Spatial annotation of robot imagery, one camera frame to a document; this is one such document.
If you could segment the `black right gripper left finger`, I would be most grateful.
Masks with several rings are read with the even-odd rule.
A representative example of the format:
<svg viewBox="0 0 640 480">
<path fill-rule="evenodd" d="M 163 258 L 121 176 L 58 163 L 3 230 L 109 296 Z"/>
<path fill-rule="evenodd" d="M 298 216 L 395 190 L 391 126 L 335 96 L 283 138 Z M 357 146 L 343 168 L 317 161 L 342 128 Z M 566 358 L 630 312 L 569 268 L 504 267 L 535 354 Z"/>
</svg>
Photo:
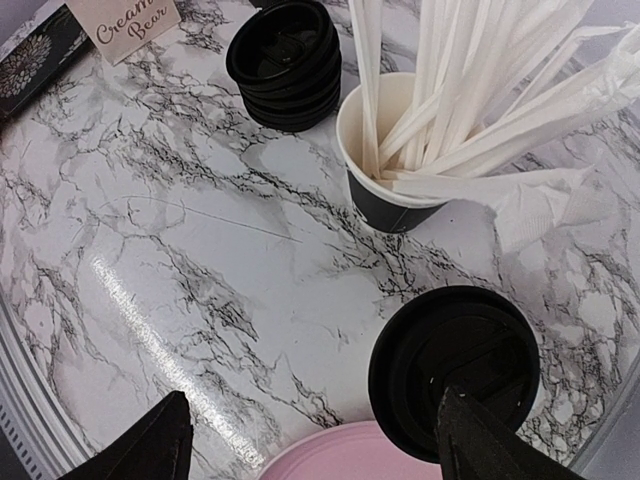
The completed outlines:
<svg viewBox="0 0 640 480">
<path fill-rule="evenodd" d="M 65 479 L 187 479 L 194 429 L 186 395 L 172 391 Z"/>
</svg>

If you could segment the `black coffee cup lid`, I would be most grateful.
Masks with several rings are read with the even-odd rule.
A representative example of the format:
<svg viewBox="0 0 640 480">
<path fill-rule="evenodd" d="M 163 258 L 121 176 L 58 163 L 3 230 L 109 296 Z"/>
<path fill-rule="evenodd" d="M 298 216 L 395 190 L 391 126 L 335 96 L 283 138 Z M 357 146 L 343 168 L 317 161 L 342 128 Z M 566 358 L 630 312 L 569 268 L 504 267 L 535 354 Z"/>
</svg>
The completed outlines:
<svg viewBox="0 0 640 480">
<path fill-rule="evenodd" d="M 398 310 L 374 345 L 368 395 L 387 438 L 421 461 L 439 461 L 437 412 L 445 390 L 461 388 L 517 431 L 540 383 L 539 348 L 509 300 L 476 286 L 424 293 Z"/>
</svg>

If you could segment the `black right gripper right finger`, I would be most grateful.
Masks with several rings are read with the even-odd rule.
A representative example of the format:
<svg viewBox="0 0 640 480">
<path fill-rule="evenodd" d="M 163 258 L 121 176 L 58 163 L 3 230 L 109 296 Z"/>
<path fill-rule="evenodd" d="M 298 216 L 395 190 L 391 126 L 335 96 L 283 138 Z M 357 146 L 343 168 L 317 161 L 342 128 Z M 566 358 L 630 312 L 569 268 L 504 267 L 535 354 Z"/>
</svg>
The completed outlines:
<svg viewBox="0 0 640 480">
<path fill-rule="evenodd" d="M 522 441 L 470 394 L 449 387 L 437 414 L 442 477 L 580 480 L 581 476 Z"/>
</svg>

